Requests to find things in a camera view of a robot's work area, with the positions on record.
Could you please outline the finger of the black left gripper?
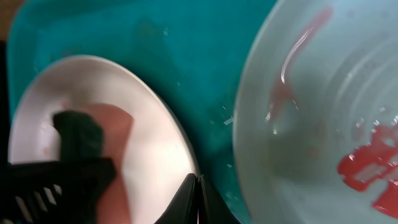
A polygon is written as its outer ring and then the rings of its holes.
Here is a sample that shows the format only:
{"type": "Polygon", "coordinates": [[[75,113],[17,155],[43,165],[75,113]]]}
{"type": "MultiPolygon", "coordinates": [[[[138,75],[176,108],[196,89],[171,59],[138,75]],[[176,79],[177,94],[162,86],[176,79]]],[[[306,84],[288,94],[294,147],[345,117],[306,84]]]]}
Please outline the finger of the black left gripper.
{"type": "Polygon", "coordinates": [[[95,223],[115,176],[106,158],[1,166],[1,223],[95,223]]]}

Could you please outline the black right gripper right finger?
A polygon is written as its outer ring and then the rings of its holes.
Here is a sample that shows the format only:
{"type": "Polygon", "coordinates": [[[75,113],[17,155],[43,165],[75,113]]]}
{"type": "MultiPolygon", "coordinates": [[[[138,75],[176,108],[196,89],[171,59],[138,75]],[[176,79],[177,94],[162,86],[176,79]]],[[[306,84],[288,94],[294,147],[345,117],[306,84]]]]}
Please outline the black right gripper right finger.
{"type": "Polygon", "coordinates": [[[215,186],[204,175],[198,178],[198,223],[240,224],[215,186]]]}

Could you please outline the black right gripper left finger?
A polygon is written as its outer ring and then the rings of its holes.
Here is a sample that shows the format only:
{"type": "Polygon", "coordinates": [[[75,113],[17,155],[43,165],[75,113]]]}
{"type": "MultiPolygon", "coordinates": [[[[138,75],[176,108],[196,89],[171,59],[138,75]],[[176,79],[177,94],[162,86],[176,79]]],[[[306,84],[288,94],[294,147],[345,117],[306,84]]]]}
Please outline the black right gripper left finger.
{"type": "Polygon", "coordinates": [[[155,224],[197,224],[197,177],[188,174],[155,224]]]}

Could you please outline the white plastic plate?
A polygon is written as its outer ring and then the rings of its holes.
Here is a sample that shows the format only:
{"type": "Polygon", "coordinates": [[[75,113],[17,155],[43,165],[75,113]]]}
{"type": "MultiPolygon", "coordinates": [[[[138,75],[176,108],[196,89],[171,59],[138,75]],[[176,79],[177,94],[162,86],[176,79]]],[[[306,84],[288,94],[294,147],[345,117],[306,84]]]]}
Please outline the white plastic plate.
{"type": "Polygon", "coordinates": [[[154,223],[183,180],[197,171],[175,116],[137,76],[105,58],[81,55],[46,68],[25,91],[11,126],[13,164],[59,159],[55,113],[89,113],[110,141],[117,176],[96,208],[98,223],[154,223]]]}

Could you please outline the green pink sponge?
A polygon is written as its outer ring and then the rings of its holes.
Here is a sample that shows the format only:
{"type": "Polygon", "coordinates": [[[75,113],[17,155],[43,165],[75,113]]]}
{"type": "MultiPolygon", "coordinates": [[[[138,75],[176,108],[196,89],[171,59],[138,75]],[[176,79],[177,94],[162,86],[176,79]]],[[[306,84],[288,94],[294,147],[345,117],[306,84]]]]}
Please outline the green pink sponge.
{"type": "Polygon", "coordinates": [[[53,115],[53,126],[61,139],[61,161],[99,156],[113,161],[116,176],[96,204],[96,223],[131,223],[122,163],[133,122],[129,113],[104,103],[53,115]]]}

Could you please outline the light blue plastic plate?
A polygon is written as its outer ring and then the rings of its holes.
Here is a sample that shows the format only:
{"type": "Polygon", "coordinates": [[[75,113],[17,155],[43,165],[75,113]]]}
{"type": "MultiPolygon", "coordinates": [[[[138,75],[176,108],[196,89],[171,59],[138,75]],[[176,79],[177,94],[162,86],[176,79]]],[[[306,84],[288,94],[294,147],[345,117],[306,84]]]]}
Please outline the light blue plastic plate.
{"type": "Polygon", "coordinates": [[[396,223],[397,0],[277,1],[233,148],[253,223],[396,223]]]}

